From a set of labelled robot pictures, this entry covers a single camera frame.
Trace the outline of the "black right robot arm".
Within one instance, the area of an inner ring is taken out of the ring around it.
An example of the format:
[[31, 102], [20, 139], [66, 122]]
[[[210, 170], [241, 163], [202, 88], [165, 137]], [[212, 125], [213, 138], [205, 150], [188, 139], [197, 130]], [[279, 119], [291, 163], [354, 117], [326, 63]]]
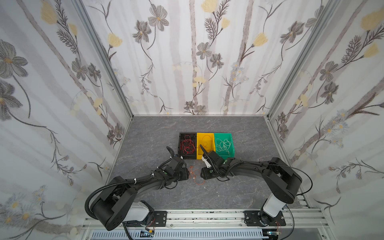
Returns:
[[245, 176], [259, 178], [266, 182], [271, 194], [260, 210], [245, 214], [245, 223], [249, 227], [285, 226], [282, 213], [284, 206], [292, 204], [299, 195], [303, 179], [297, 169], [288, 166], [280, 158], [269, 161], [249, 162], [236, 158], [223, 159], [215, 151], [207, 152], [203, 146], [202, 159], [206, 167], [201, 170], [204, 180], [217, 179], [220, 182], [230, 177]]

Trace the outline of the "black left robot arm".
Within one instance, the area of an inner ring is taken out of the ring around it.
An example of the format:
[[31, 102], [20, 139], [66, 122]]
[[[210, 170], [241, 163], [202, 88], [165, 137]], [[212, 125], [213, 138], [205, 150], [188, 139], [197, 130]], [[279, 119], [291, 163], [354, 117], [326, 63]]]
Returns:
[[109, 184], [93, 191], [85, 201], [87, 215], [111, 231], [126, 222], [127, 215], [135, 198], [150, 191], [171, 189], [170, 185], [178, 184], [189, 178], [187, 165], [180, 155], [167, 147], [170, 158], [160, 164], [149, 175], [123, 179], [113, 178]]

